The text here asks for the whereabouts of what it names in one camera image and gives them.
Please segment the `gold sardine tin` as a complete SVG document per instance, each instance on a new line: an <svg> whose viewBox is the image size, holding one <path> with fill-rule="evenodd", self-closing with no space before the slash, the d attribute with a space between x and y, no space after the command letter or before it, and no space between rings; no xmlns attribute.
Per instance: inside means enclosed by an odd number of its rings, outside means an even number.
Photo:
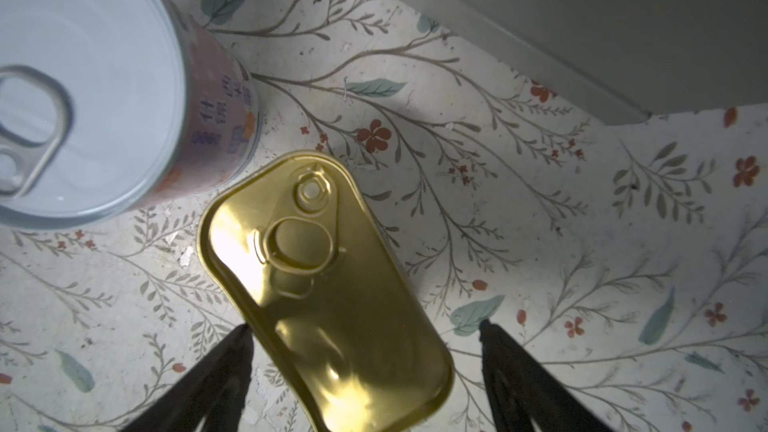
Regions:
<svg viewBox="0 0 768 432"><path fill-rule="evenodd" d="M283 155L215 198L198 257L317 431L403 431L451 393L450 353L351 173Z"/></svg>

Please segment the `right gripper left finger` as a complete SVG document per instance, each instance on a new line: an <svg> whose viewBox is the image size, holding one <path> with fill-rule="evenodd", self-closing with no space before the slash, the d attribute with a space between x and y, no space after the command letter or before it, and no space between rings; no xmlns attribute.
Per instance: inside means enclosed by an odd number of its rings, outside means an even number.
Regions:
<svg viewBox="0 0 768 432"><path fill-rule="evenodd" d="M253 335L235 327L126 431L236 431L251 383Z"/></svg>

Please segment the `pink label can back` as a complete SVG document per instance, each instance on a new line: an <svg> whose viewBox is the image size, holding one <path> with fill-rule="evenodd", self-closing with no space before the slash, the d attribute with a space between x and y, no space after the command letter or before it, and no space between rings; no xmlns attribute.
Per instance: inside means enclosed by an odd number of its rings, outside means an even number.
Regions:
<svg viewBox="0 0 768 432"><path fill-rule="evenodd" d="M244 65L170 0L1 0L1 222L56 230L206 192L252 158Z"/></svg>

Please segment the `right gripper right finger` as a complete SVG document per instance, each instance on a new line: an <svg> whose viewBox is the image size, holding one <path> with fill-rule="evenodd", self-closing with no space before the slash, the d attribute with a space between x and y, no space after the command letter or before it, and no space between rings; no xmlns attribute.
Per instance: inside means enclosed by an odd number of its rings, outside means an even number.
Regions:
<svg viewBox="0 0 768 432"><path fill-rule="evenodd" d="M607 431L502 327L479 324L482 373L498 431Z"/></svg>

